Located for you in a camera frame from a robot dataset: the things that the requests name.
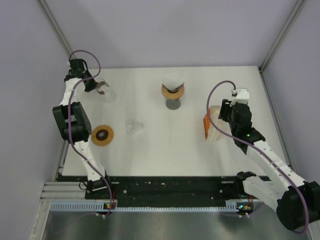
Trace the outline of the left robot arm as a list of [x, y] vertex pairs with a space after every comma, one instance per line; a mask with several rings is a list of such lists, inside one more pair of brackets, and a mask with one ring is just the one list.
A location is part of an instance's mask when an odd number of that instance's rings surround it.
[[113, 194], [114, 187], [109, 183], [105, 168], [94, 157], [90, 144], [92, 125], [77, 99], [77, 87], [81, 83], [87, 93], [95, 90], [98, 83], [89, 72], [84, 59], [70, 59], [68, 63], [63, 98], [58, 106], [53, 107], [52, 113], [62, 139], [69, 143], [86, 169], [88, 193], [97, 192], [106, 199]]

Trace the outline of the orange coffee filter box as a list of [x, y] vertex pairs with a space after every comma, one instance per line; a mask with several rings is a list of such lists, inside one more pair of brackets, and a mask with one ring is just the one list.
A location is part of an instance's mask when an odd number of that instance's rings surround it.
[[[219, 129], [222, 128], [224, 123], [221, 119], [219, 119], [220, 110], [220, 106], [211, 105], [208, 111], [210, 114], [210, 119]], [[206, 113], [203, 118], [204, 135], [207, 142], [213, 143], [219, 139], [221, 133], [212, 125], [209, 119], [209, 114]]]

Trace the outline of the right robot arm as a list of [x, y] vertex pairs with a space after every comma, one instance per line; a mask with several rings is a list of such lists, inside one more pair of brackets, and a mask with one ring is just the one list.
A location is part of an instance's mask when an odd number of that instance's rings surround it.
[[223, 99], [218, 118], [230, 127], [234, 144], [271, 180], [265, 183], [252, 172], [237, 174], [233, 192], [239, 198], [252, 195], [276, 212], [282, 225], [295, 231], [320, 219], [320, 185], [295, 173], [252, 126], [250, 107]]

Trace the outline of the clear glass carafe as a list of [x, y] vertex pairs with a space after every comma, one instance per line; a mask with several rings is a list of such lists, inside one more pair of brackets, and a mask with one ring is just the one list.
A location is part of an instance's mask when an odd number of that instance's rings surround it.
[[99, 94], [99, 100], [107, 104], [113, 103], [117, 98], [117, 94], [111, 85], [102, 77], [96, 78], [95, 81], [97, 82], [95, 90]]

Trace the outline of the clear glass dripper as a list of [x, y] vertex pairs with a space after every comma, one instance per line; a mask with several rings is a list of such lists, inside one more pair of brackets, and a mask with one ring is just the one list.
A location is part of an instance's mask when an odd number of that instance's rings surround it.
[[128, 135], [133, 135], [134, 133], [142, 130], [145, 127], [145, 123], [128, 118], [125, 120], [125, 126], [126, 133]]

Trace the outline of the grey glass carafe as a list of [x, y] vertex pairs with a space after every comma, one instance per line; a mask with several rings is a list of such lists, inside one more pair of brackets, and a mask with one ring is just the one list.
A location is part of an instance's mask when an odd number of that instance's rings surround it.
[[179, 99], [166, 99], [165, 105], [169, 110], [177, 110], [181, 106], [181, 101]]

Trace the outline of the grey glass dripper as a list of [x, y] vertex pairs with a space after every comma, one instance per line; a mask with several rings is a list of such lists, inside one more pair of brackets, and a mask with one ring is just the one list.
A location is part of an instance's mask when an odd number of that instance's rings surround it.
[[169, 82], [169, 81], [167, 81], [167, 82], [163, 82], [162, 86], [169, 93], [176, 93], [184, 86], [184, 82]]

